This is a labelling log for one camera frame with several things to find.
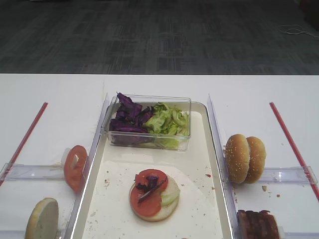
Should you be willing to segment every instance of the table surface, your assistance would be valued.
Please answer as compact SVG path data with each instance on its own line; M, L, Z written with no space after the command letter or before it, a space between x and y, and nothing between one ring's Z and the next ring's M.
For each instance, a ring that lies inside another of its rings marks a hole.
M299 166L269 106L274 102L318 176L318 89L318 76L0 74L0 167L10 161L44 102L48 107L16 163L58 163L63 150L76 144L89 151L106 93L111 98L122 92L190 97L205 105L210 95L224 142L235 133L257 136L266 146L266 167Z

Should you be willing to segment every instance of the clear plastic bin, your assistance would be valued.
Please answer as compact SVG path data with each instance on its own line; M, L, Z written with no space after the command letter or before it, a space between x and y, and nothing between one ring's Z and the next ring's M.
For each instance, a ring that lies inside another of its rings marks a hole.
M163 102L170 107L176 107L182 112L188 114L188 132L189 135L167 135L167 134L151 134L151 133L135 133L135 132L119 132L110 131L109 124L111 119L115 118L116 112L120 107L118 97L113 97L103 122L104 133L112 145L132 146L146 148L160 148L173 150L187 150L188 141L190 139L190 116L191 116L191 100L190 98L180 97L161 97L161 96L138 96L126 95L132 99L134 103L141 104L143 109L151 107L158 102Z

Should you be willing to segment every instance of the cable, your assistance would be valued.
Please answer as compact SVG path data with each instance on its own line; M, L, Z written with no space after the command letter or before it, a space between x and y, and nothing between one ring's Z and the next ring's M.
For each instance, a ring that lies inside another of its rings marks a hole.
M302 26L299 25L280 25L278 26L278 30L283 33L283 34L288 34L288 35L300 35L300 34L307 34L309 36L312 36L315 40L319 40L319 36L315 36L312 33L306 31Z

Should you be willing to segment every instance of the red straw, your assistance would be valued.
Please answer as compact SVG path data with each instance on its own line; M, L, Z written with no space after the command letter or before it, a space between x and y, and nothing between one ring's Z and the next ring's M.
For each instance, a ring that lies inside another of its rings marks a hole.
M8 167L5 169L5 172L4 172L4 177L3 177L3 180L4 178L7 176L7 174L10 172L10 169L12 167L12 165L15 163L16 159L18 158L24 144L26 143L26 141L28 140L30 134L32 133L34 127L36 126L36 124L38 123L39 119L41 118L45 108L47 107L48 103L45 102L43 103L41 109L39 110L38 114L36 115L35 119L33 120L32 124L30 125L30 128L28 129L28 131L26 132L25 136L23 137L21 143L19 144L18 148L16 149L15 153L13 154L10 162L9 162L9 165Z
M306 162L304 161L303 157L301 156L301 154L300 154L300 152L299 152L299 150L298 150L293 138L291 137L291 135L290 135L290 133L289 133L289 131L288 131L283 119L281 118L281 116L280 116L275 104L273 102L270 102L269 104L270 104L270 107L273 110L273 112L274 112L274 114L275 114L275 116L276 116L281 128L283 129L283 131L284 131L284 133L285 133L285 135L287 137L287 140L288 140L291 148L293 149L293 151L294 151L294 153L295 153L295 155L296 155L296 157L297 157L297 159L299 161L300 166L304 167L305 174L306 174L306 176L307 176L307 178L308 178L308 180L310 182L310 185L311 185L311 187L312 187L312 189L313 189L313 191L314 191L314 193L315 193L315 195L316 195L316 197L317 197L317 199L319 201L319 189L318 189L316 184L312 183L313 179L312 179L311 174L308 171Z

